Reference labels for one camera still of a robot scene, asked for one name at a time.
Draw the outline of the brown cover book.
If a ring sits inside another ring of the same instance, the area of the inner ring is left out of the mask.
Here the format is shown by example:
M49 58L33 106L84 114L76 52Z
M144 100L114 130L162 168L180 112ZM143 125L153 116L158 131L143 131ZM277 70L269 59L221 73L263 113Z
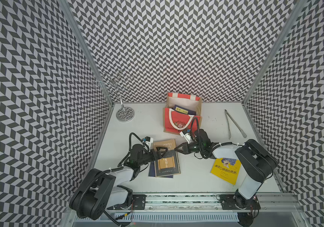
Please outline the brown cover book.
M176 148L175 139L154 142L153 148L156 147L167 147L169 150L162 159L154 162L156 177L179 175L181 170L178 153L174 150Z

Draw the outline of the red burlap Christmas bag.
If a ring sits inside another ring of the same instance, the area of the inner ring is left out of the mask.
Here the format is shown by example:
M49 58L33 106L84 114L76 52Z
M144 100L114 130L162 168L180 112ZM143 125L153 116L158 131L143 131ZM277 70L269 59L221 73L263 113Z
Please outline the red burlap Christmas bag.
M197 115L178 113L172 109L175 105L196 111ZM201 112L202 98L195 95L168 93L166 106L163 110L164 132L178 134L184 129L196 130L202 123Z

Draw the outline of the yellow book blue illustration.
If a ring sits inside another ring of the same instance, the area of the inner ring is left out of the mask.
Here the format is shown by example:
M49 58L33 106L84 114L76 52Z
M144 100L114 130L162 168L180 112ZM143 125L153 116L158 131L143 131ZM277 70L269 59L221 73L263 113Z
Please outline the yellow book blue illustration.
M237 159L216 159L210 171L214 176L235 185L240 172L241 162Z

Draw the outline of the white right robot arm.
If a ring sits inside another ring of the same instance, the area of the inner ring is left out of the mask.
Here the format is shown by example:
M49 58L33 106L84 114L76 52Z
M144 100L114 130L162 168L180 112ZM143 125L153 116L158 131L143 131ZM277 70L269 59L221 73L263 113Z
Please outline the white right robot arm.
M214 159L211 173L216 177L236 184L240 170L245 171L246 176L235 193L221 197L222 203L230 203L239 210L252 208L257 203L256 193L267 179L273 177L278 166L277 159L254 139L242 145L211 142L203 129L183 130L180 136L186 141L175 151L184 155L199 153L202 159Z

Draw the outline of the navy book yellow label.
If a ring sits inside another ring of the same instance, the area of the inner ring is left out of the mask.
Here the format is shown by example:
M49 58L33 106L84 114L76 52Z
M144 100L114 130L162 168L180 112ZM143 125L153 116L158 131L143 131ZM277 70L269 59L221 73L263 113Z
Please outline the navy book yellow label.
M192 111L192 110L189 110L187 108L184 108L184 107L181 107L181 106L178 106L178 105L175 105L172 109L174 111L176 111L178 113L182 113L182 114L197 115L196 111Z

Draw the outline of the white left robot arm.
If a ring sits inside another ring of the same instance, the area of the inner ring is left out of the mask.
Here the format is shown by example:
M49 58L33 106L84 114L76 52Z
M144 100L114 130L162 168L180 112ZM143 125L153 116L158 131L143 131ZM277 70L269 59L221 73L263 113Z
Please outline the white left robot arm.
M117 168L89 171L69 202L70 209L79 218L97 220L107 208L115 205L131 205L131 189L123 183L134 180L141 166L157 161L168 152L166 147L148 150L146 144L133 145Z

